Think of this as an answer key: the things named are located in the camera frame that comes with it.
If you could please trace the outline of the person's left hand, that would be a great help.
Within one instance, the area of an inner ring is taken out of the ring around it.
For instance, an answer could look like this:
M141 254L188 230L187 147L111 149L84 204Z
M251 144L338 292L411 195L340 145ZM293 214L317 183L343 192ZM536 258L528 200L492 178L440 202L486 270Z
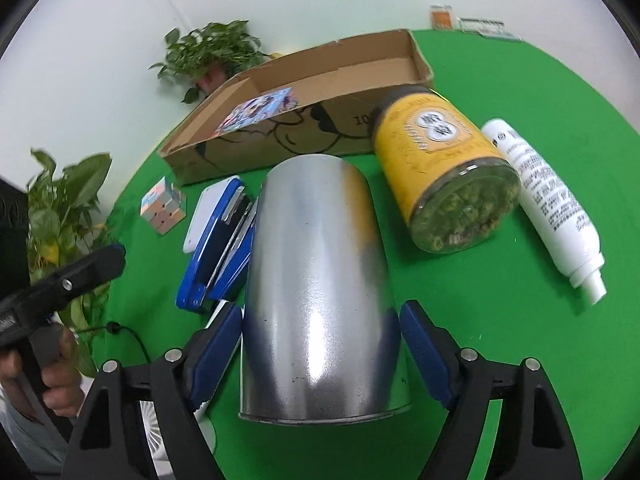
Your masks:
M77 369L77 342L72 332L62 325L58 341L58 358L45 367L41 378L46 385L42 395L43 404L55 415L71 418L76 416L85 399L81 390L81 376ZM6 398L23 416L40 422L35 409L17 382L22 371L22 360L16 351L1 351L1 385Z

